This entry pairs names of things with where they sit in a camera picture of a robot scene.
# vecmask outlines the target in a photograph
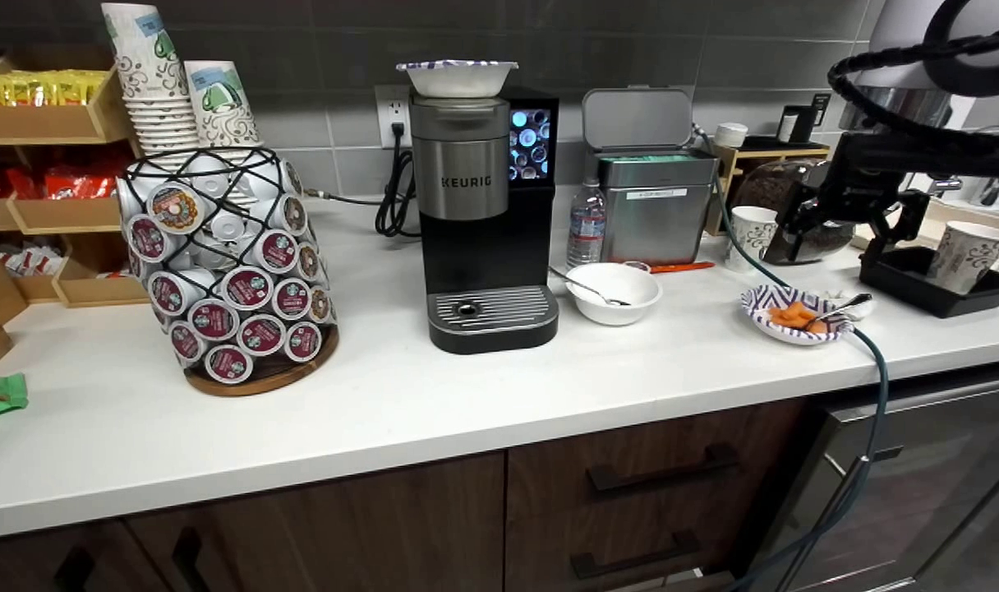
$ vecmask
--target coffee machine display screen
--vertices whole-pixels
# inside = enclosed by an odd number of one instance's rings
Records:
[[[553,109],[511,109],[508,113],[508,182],[548,182],[553,178]]]

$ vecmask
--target electrical outlet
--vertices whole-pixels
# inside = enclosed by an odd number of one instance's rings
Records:
[[[394,147],[394,121],[405,125],[400,146],[412,147],[412,89],[409,87],[375,87],[375,113],[378,113],[378,146]]]

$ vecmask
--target coffee maker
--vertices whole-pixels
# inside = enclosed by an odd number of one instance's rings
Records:
[[[557,101],[413,96],[412,129],[430,341],[444,351],[548,341]]]

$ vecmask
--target coffee machine drip tray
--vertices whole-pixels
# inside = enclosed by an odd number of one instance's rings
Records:
[[[557,334],[557,305],[547,288],[430,292],[427,317],[444,351],[531,348]]]

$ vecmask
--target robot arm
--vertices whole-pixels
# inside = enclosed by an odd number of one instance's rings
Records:
[[[933,10],[935,0],[886,0],[885,21],[906,24],[906,8]],[[867,120],[885,125],[877,135],[843,135],[827,178],[823,189],[797,194],[779,215],[784,238],[806,238],[807,231],[841,221],[841,224],[872,224],[877,242],[864,256],[886,249],[897,242],[909,242],[920,231],[926,215],[926,194],[909,190],[897,194],[906,170],[922,170],[933,178],[969,174],[969,178],[999,178],[999,135],[967,135],[930,129],[897,113],[872,101],[855,81],[855,72],[867,69],[899,69],[882,72],[886,87],[926,87],[946,89],[957,96],[999,96],[999,31],[989,38],[958,38],[957,18],[969,18],[969,24],[984,24],[985,18],[999,18],[999,0],[944,0],[920,33],[922,47],[894,47],[877,54],[862,54],[838,64],[827,72],[827,81],[838,96],[843,96]],[[886,227],[886,210],[899,203],[897,227]]]

